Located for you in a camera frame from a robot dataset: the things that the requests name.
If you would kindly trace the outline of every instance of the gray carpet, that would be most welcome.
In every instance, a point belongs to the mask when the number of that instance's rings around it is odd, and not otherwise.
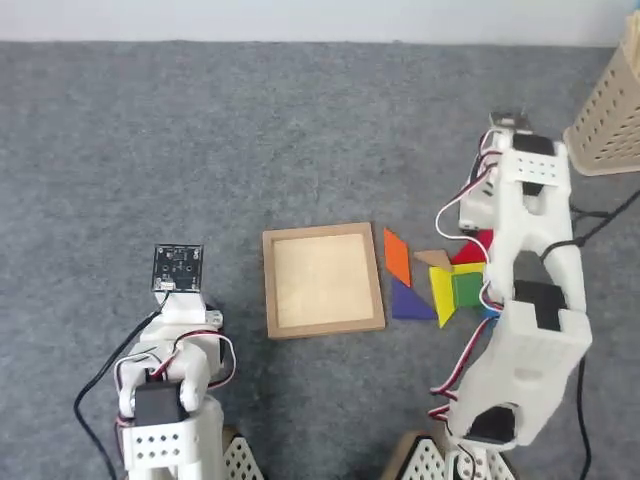
[[[558,137],[610,55],[0,44],[2,478],[106,478],[71,405],[153,307],[155,242],[206,245],[204,289],[224,304],[240,357],[219,397],[270,478],[377,478],[404,431],[430,428],[428,388],[478,319],[461,312],[444,331],[389,320],[377,333],[269,341],[261,232],[372,221],[378,253],[384,226],[415,249],[455,250],[432,219],[463,182],[488,112],[523,105]],[[612,208],[638,178],[574,175],[574,200]],[[584,250],[594,479],[640,475],[639,213],[640,204]],[[578,477],[574,394],[572,378],[535,443],[513,452],[523,478]],[[114,456],[115,406],[106,378],[84,408]]]

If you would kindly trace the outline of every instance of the circuit board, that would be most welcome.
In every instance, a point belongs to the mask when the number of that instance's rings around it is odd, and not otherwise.
[[[151,290],[200,292],[203,245],[156,245]]]

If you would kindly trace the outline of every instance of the white wall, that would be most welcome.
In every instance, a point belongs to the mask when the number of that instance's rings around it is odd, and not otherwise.
[[[2,40],[613,45],[636,0],[0,0]]]

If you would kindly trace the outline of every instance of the red triangle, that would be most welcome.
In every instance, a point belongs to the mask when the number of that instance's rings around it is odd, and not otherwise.
[[[476,239],[489,250],[493,241],[493,230],[480,230],[476,235]],[[486,262],[482,250],[473,242],[467,242],[462,249],[451,259],[452,265],[462,265],[464,263]]]

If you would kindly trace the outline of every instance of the beige basket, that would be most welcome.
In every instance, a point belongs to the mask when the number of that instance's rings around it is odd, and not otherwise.
[[[640,82],[635,15],[574,124],[564,132],[573,166],[584,175],[640,170]]]

